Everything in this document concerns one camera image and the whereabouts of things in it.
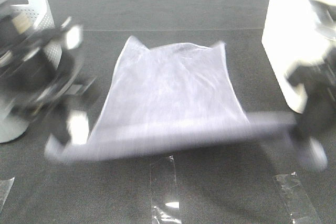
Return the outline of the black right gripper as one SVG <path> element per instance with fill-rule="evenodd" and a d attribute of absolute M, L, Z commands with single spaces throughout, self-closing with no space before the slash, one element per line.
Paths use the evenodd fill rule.
<path fill-rule="evenodd" d="M 305 139 L 317 136 L 335 125 L 335 51 L 330 50 L 322 63 L 298 65 L 287 78 L 293 87 L 303 85 L 306 105 L 297 119 L 295 134 Z"/>

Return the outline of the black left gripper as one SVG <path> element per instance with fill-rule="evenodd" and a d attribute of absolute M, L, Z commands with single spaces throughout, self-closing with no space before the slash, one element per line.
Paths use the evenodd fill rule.
<path fill-rule="evenodd" d="M 47 145 L 64 148 L 67 145 L 84 145 L 89 136 L 86 111 L 71 109 L 68 102 L 76 101 L 81 109 L 95 102 L 97 91 L 94 77 L 81 74 L 84 56 L 80 51 L 83 26 L 68 17 L 47 37 L 61 45 L 62 56 L 55 79 L 39 94 L 34 104 L 43 104 L 32 121 L 49 115 Z"/>

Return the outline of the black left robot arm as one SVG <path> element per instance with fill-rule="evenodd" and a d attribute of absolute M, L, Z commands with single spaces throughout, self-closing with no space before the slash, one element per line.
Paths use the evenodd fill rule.
<path fill-rule="evenodd" d="M 96 98 L 84 78 L 82 25 L 55 25 L 48 0 L 1 0 L 1 142 L 42 124 L 62 145 L 89 135 L 87 108 Z"/>

